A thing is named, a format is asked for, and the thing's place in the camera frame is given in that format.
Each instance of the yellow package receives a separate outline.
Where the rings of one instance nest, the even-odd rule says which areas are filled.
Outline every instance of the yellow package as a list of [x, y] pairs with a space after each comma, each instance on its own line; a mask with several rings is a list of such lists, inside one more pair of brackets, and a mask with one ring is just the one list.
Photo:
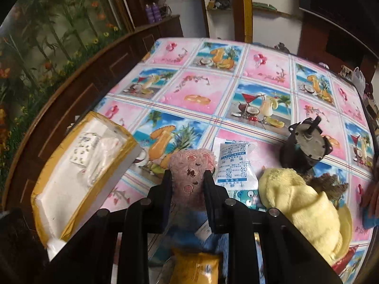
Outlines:
[[173, 249], [176, 257], [170, 284], [217, 284], [220, 258], [207, 253], [183, 253]]

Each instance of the plush toy face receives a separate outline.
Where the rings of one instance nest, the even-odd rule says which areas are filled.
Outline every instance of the plush toy face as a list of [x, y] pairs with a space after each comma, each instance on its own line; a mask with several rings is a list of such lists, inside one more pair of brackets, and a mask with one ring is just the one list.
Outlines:
[[172, 155], [169, 169], [172, 173], [172, 201], [175, 204], [205, 210], [203, 175], [213, 172], [214, 154], [206, 149], [181, 150]]

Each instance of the pink tablecloth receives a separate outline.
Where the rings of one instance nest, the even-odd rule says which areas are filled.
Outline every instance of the pink tablecloth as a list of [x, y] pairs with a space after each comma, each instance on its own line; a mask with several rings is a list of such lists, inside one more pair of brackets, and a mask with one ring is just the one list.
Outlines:
[[[347, 204], [353, 219], [354, 255], [340, 274], [344, 283], [352, 283], [372, 235], [362, 227], [359, 203], [372, 178], [374, 151], [357, 91], [306, 60], [233, 41], [159, 39], [144, 60], [96, 108], [128, 129], [149, 155], [125, 172], [103, 207], [127, 208], [160, 182], [167, 154], [212, 149], [215, 137], [255, 142], [257, 165], [278, 163], [288, 126], [319, 115], [334, 150], [314, 174], [337, 174], [340, 183], [350, 185], [336, 204]], [[268, 99], [276, 100], [276, 109], [267, 108]], [[172, 126], [171, 139], [149, 152], [155, 142], [150, 134], [164, 126]], [[148, 158], [151, 169], [143, 167]]]

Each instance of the cardboard box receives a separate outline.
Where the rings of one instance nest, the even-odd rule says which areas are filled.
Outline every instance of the cardboard box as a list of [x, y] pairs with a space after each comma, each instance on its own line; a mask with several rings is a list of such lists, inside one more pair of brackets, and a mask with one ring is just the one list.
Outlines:
[[[92, 170], [75, 163], [73, 156], [89, 133], [108, 139], [98, 143], [98, 158], [93, 163], [102, 163], [95, 160], [104, 155], [109, 158], [106, 165], [93, 166], [98, 174], [83, 178], [86, 170], [87, 174]], [[115, 142], [117, 148], [103, 150], [105, 142]], [[125, 128], [99, 113], [89, 112], [46, 162], [33, 189], [31, 204], [41, 242], [46, 246], [51, 237], [68, 241], [101, 207], [140, 152], [141, 147]]]

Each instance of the white wall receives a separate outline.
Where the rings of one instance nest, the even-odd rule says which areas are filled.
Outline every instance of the white wall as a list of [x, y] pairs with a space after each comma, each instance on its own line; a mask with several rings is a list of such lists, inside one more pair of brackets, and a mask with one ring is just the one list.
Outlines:
[[373, 96], [374, 96], [375, 102], [378, 103], [379, 102], [379, 64], [376, 67], [371, 83], [373, 85], [373, 90], [374, 90]]
[[173, 14], [180, 15], [184, 37], [205, 37], [201, 0], [166, 0]]
[[[279, 11], [291, 15], [300, 15], [299, 0], [253, 0], [272, 4]], [[253, 15], [253, 41], [267, 46], [274, 46], [279, 42], [293, 54], [297, 54], [301, 35], [302, 22], [269, 15], [263, 12], [254, 12]]]
[[283, 43], [288, 50], [297, 54], [299, 49], [302, 22], [295, 19], [254, 13], [253, 42], [274, 47]]

